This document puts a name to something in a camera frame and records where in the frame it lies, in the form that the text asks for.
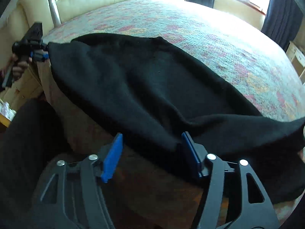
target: person's hand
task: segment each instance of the person's hand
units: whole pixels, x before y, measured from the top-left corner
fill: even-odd
[[[7,68],[13,63],[16,62],[18,60],[18,57],[16,56],[16,54],[13,54],[10,59],[7,62],[7,66],[4,69],[4,76],[6,74]],[[13,67],[13,77],[15,80],[18,80],[21,78],[22,74],[25,72],[25,70],[29,67],[29,63],[32,62],[32,58],[29,58],[27,62],[22,61],[22,62],[18,62],[17,66]]]

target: wooden cabinet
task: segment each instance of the wooden cabinet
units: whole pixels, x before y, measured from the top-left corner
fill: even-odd
[[[286,52],[290,62],[298,73],[303,85],[305,84],[305,56],[301,50],[291,41]]]
[[[38,97],[43,92],[40,79],[33,67],[29,67],[22,77],[0,93],[0,98],[10,104],[10,108],[18,110],[27,100]]]

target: black trousers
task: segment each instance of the black trousers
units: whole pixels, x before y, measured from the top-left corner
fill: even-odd
[[[20,108],[0,146],[2,221],[18,220],[30,208],[47,163],[70,151],[60,119],[49,103],[32,99]]]

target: screw head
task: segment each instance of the screw head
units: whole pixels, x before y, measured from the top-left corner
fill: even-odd
[[[211,153],[207,154],[206,157],[207,157],[209,160],[215,160],[215,159],[216,159],[216,156],[215,156],[214,154],[211,154]]]
[[[240,162],[239,162],[242,166],[247,166],[249,163],[248,163],[248,161],[247,160],[244,160],[244,159],[242,159],[242,160],[240,160]]]
[[[99,157],[97,155],[95,155],[95,154],[92,154],[92,155],[89,156],[90,160],[97,160],[98,158]]]
[[[63,165],[65,165],[65,161],[64,160],[59,160],[57,162],[57,166],[63,166]]]

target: clamp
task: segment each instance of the clamp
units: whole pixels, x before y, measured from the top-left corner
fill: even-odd
[[[98,154],[81,162],[59,160],[42,176],[23,219],[31,229],[114,229],[99,182],[107,183],[123,150],[123,135],[118,133]]]
[[[182,133],[182,140],[192,176],[204,189],[191,229],[280,227],[271,200],[248,161],[222,161],[194,143],[188,132]],[[226,223],[218,226],[223,195],[228,196],[229,207]]]
[[[18,60],[8,67],[2,82],[2,88],[5,89],[5,87],[12,86],[15,81],[13,78],[13,67],[17,66],[18,62],[27,61],[29,57],[39,62],[49,59],[48,53],[45,53],[48,51],[48,45],[43,43],[42,35],[42,23],[35,22],[21,41],[17,41],[12,45],[12,52],[17,55]]]

